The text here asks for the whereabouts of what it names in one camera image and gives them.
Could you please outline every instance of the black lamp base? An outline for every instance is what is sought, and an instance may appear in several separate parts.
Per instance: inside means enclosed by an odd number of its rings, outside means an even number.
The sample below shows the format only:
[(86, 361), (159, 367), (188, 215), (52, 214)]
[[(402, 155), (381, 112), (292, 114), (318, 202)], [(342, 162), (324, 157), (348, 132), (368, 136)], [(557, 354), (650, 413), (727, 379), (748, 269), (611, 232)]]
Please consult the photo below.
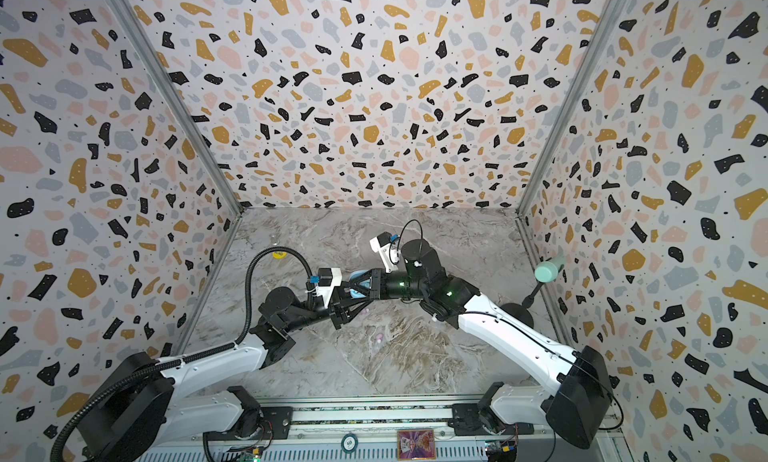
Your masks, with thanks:
[(533, 315), (522, 305), (514, 303), (504, 304), (501, 306), (501, 309), (530, 328), (533, 328)]

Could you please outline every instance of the metal edge strip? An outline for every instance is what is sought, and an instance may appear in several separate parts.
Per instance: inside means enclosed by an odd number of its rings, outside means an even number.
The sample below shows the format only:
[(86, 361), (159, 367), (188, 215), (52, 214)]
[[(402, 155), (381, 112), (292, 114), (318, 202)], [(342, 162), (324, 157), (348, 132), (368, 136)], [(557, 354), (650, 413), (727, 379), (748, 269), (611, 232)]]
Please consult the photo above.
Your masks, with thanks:
[(206, 303), (208, 302), (208, 296), (214, 289), (214, 284), (216, 283), (216, 279), (219, 276), (219, 271), (221, 270), (222, 266), (224, 266), (226, 255), (230, 253), (230, 247), (232, 246), (232, 242), (235, 240), (237, 230), (240, 228), (240, 223), (242, 221), (243, 215), (237, 214), (235, 222), (230, 227), (230, 237), (226, 241), (226, 244), (224, 244), (224, 248), (219, 255), (219, 260), (214, 263), (214, 270), (210, 271), (208, 281), (206, 282), (205, 287), (200, 294), (200, 300), (197, 301), (197, 307), (194, 308), (192, 317), (187, 320), (187, 327), (181, 334), (181, 337), (179, 337), (179, 340), (176, 343), (176, 348), (172, 351), (172, 355), (182, 354), (187, 348), (187, 344), (189, 343), (190, 337), (192, 336), (192, 331), (194, 330), (195, 325), (197, 325), (197, 319), (200, 318), (200, 314), (203, 312), (203, 307), (205, 307)]
[(232, 188), (230, 188), (230, 184), (224, 178), (224, 173), (219, 169), (214, 154), (208, 149), (203, 141), (203, 135), (197, 129), (194, 122), (192, 122), (192, 117), (187, 111), (186, 105), (181, 100), (181, 96), (171, 85), (168, 73), (165, 72), (165, 69), (160, 64), (157, 52), (152, 47), (152, 43), (149, 41), (144, 29), (139, 25), (127, 0), (104, 1), (117, 18), (118, 25), (123, 30), (126, 39), (128, 39), (130, 44), (136, 50), (141, 62), (149, 73), (149, 77), (152, 78), (154, 84), (157, 86), (160, 95), (165, 99), (168, 108), (174, 114), (181, 129), (187, 134), (187, 138), (192, 143), (192, 147), (200, 157), (203, 166), (210, 174), (210, 178), (213, 179), (216, 188), (218, 188), (219, 195), (224, 198), (225, 203), (235, 214), (242, 213), (243, 208), (235, 199), (234, 192), (232, 191)]
[[(525, 253), (528, 254), (528, 261), (531, 263), (531, 269), (536, 269), (536, 265), (539, 264), (540, 260), (538, 259), (538, 254), (536, 253), (536, 247), (533, 244), (533, 237), (520, 216), (516, 217), (514, 222), (518, 226), (520, 238), (523, 240), (523, 246), (525, 246)], [(544, 306), (547, 309), (547, 314), (549, 315), (549, 320), (552, 322), (552, 328), (554, 329), (554, 334), (557, 336), (558, 342), (561, 344), (570, 345), (568, 342), (570, 340), (568, 337), (568, 331), (565, 328), (565, 319), (563, 318), (562, 313), (560, 312), (560, 308), (556, 302), (557, 298), (552, 293), (552, 284), (544, 284), (542, 286), (542, 290), (539, 291), (539, 293), (542, 294)]]
[(549, 167), (548, 161), (560, 145), (558, 141), (561, 139), (576, 106), (579, 104), (578, 99), (581, 93), (584, 92), (584, 89), (591, 80), (595, 68), (602, 61), (600, 56), (614, 32), (616, 21), (621, 15), (626, 2), (627, 0), (608, 0), (608, 3), (605, 5), (600, 21), (594, 29), (594, 36), (590, 40), (589, 48), (587, 48), (587, 52), (584, 54), (584, 60), (582, 60), (581, 65), (576, 71), (573, 83), (571, 83), (571, 87), (565, 95), (563, 108), (552, 125), (552, 130), (547, 137), (547, 141), (544, 143), (544, 148), (538, 155), (536, 166), (528, 178), (528, 185), (517, 207), (518, 214), (525, 213), (538, 194), (538, 190), (532, 190), (532, 188), (538, 187), (542, 182), (544, 173)]

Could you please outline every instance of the purple trading card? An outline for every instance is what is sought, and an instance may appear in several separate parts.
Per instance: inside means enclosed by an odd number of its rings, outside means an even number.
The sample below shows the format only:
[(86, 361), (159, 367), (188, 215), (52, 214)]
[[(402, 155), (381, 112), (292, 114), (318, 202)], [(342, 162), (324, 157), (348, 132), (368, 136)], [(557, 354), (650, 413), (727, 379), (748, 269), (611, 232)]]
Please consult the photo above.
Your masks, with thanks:
[(436, 458), (433, 429), (397, 431), (398, 460), (434, 460)]

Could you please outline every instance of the marble surface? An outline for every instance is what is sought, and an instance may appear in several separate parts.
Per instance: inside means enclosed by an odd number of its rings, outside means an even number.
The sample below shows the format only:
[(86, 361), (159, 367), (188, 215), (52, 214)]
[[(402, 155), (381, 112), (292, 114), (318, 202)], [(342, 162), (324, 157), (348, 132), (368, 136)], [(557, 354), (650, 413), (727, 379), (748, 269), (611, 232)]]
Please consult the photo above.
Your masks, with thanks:
[[(436, 248), (449, 274), (476, 285), (497, 304), (520, 302), (535, 286), (513, 211), (252, 209), (244, 214), (186, 352), (227, 342), (240, 332), (245, 272), (258, 251), (275, 244), (289, 246), (304, 255), (313, 272), (340, 267), (348, 278), (358, 269), (382, 267), (368, 241), (384, 231), (400, 233), (410, 218), (422, 223), (424, 238)], [(417, 237), (418, 226), (412, 223), (403, 240)], [(291, 256), (264, 258), (254, 271), (254, 313), (269, 290), (281, 285), (302, 298), (304, 278), (301, 264)], [(540, 296), (532, 313), (536, 329), (553, 337)], [(296, 346), (280, 362), (206, 392), (240, 384), (254, 396), (271, 398), (481, 394), (499, 380), (534, 383), (485, 342), (434, 322), (417, 302), (375, 302), (338, 331), (324, 321), (291, 336)]]

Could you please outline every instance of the terrazzo wallpaper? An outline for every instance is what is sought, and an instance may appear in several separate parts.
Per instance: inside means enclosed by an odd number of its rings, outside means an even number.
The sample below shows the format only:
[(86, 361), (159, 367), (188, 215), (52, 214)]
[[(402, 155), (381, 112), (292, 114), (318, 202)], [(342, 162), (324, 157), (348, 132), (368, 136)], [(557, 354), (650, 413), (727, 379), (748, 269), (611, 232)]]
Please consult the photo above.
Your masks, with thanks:
[(245, 206), (510, 207), (606, 0), (129, 0)]
[(768, 0), (628, 0), (524, 214), (636, 460), (768, 460)]
[(106, 7), (0, 0), (3, 460), (47, 460), (120, 361), (170, 352), (236, 217)]

